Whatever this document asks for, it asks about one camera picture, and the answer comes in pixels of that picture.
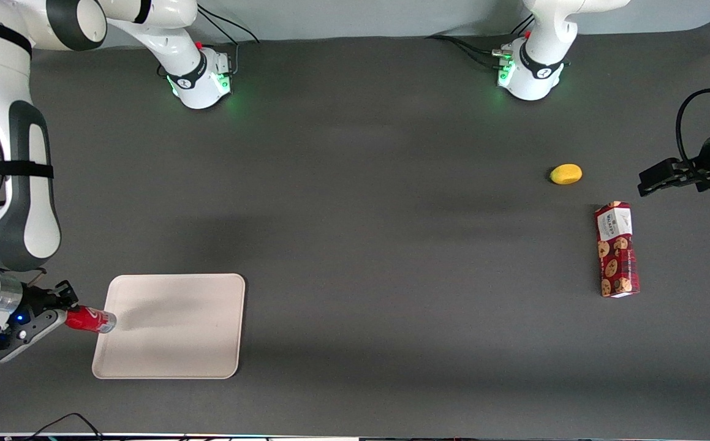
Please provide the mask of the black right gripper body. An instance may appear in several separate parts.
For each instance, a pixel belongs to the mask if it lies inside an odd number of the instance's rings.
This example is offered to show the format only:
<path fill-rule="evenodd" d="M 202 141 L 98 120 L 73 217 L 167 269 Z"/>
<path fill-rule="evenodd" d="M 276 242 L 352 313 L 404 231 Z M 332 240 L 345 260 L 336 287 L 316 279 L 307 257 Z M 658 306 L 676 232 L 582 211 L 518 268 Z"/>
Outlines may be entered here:
<path fill-rule="evenodd" d="M 20 322 L 30 322 L 44 312 L 56 309 L 61 309 L 61 303 L 51 290 L 22 285 L 22 298 L 19 304 Z"/>

